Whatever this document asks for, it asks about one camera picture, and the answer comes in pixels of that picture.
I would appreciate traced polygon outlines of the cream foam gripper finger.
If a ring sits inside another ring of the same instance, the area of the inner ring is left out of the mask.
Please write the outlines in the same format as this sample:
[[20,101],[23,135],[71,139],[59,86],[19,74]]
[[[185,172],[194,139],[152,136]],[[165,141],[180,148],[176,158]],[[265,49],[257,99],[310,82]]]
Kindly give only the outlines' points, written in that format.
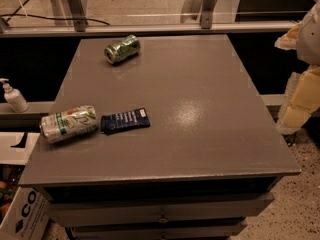
[[297,47],[297,37],[300,29],[300,23],[297,23],[289,29],[284,35],[279,37],[274,46],[282,50],[295,50]]
[[284,101],[278,113],[277,130],[291,135],[320,108],[320,67],[309,66],[302,74],[293,72],[288,79]]

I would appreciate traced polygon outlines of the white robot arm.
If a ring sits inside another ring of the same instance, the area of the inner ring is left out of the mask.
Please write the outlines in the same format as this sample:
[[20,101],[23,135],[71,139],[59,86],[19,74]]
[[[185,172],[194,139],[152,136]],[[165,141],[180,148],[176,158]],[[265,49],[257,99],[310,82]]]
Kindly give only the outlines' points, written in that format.
[[295,50],[298,59],[308,64],[306,71],[293,72],[289,77],[278,112],[278,131],[291,135],[320,108],[320,1],[301,22],[277,39],[275,47]]

